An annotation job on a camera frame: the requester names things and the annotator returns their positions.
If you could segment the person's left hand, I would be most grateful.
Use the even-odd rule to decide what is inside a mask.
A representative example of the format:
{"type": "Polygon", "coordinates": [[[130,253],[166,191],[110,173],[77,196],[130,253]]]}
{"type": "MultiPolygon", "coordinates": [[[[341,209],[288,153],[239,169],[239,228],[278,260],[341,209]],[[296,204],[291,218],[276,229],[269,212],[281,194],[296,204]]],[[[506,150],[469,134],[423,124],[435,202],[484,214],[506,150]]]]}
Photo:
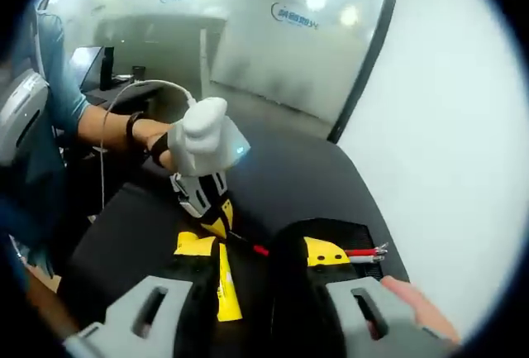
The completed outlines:
{"type": "Polygon", "coordinates": [[[146,126],[145,145],[153,162],[166,170],[175,170],[172,155],[169,151],[169,131],[172,125],[166,123],[151,123],[146,126]]]}

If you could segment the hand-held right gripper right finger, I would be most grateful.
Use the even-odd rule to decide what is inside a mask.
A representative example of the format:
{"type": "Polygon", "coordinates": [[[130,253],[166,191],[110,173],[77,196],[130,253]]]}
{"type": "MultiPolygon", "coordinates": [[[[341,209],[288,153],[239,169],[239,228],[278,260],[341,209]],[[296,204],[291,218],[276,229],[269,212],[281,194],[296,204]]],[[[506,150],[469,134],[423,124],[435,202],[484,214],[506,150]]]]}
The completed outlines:
{"type": "Polygon", "coordinates": [[[271,249],[276,357],[449,357],[455,345],[333,242],[298,236],[271,249]]]}

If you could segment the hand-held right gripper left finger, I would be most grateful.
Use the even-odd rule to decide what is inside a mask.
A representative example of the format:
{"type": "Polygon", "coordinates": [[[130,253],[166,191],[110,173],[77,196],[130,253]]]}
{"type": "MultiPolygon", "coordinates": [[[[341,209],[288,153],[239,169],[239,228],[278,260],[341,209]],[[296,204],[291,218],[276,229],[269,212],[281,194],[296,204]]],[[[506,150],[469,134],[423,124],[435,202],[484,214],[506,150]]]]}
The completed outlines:
{"type": "Polygon", "coordinates": [[[70,357],[205,357],[216,320],[218,239],[179,233],[172,260],[64,340],[70,357]]]}

